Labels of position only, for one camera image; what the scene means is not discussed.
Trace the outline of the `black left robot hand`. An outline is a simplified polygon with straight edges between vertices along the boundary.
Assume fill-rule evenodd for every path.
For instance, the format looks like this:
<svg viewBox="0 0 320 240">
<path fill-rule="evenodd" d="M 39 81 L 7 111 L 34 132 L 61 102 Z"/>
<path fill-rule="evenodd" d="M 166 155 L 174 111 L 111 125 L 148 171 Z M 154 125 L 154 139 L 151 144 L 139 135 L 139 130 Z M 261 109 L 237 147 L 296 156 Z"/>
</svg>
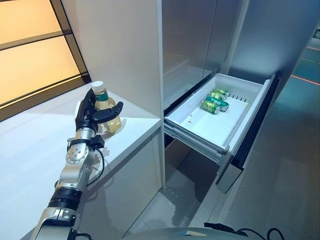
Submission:
<svg viewBox="0 0 320 240">
<path fill-rule="evenodd" d="M 80 102 L 80 106 L 75 118 L 76 131 L 82 128 L 88 128 L 95 133 L 98 132 L 98 124 L 109 122 L 118 117 L 123 109 L 124 103 L 118 102 L 115 106 L 97 111 L 95 103 L 97 98 L 94 91 L 90 89 L 84 99 Z"/>
</svg>

